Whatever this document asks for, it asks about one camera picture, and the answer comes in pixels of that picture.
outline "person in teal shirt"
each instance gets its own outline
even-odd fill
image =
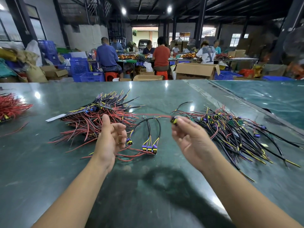
[[[215,40],[214,41],[214,49],[215,49],[215,54],[220,54],[222,51],[221,51],[221,48],[219,47],[219,40]]]

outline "red plastic stool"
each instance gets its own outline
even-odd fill
[[[163,80],[168,80],[168,72],[167,71],[157,71],[156,75],[163,76]]]
[[[104,75],[105,75],[105,81],[113,81],[114,78],[119,77],[118,73],[116,72],[106,72]]]
[[[254,77],[254,70],[251,69],[241,69],[239,74],[244,75],[244,77]]]

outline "workbench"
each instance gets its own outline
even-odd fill
[[[255,120],[280,136],[303,143],[303,136],[278,121],[267,111],[238,98],[208,80],[170,80],[138,82],[87,83],[1,83],[6,92],[16,93],[33,104],[22,116],[0,124],[0,227],[29,228],[68,187],[86,166],[80,160],[94,149],[83,144],[78,136],[73,144],[48,144],[60,132],[70,130],[62,121],[46,119],[74,110],[92,102],[102,91],[127,92],[127,100],[139,98],[132,105],[146,106],[136,109],[138,115],[169,115],[180,103],[180,110],[195,111],[204,105],[214,109],[226,105],[235,115]],[[89,216],[86,227],[146,227],[146,228],[199,228],[234,227],[219,199],[204,177],[186,161],[171,137],[169,119],[160,119],[161,139],[156,156],[140,157],[131,162],[116,161],[106,177]],[[158,135],[158,124],[151,121],[152,139]],[[132,135],[134,148],[146,140],[146,125]],[[264,138],[263,143],[274,147]],[[286,159],[304,165],[304,152],[283,141],[276,142]],[[242,171],[256,180],[253,186],[304,225],[303,168],[289,166],[273,157],[274,164],[240,161]]]

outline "blue shirt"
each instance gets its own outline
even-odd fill
[[[155,48],[153,48],[153,47],[151,48],[151,50],[149,50],[148,47],[146,47],[146,48],[143,49],[143,52],[142,52],[142,53],[143,53],[143,54],[149,54],[149,53],[150,53],[150,54],[153,54],[153,53],[154,53],[154,50],[155,50]]]
[[[111,42],[111,46],[113,46],[115,50],[118,50],[118,55],[125,52],[120,42]]]
[[[214,48],[215,49],[215,53],[216,54],[220,54],[222,51],[221,51],[221,48],[218,46],[218,47],[216,47],[216,48]]]
[[[118,61],[117,53],[113,46],[103,44],[96,50],[96,61],[100,66],[116,66]]]

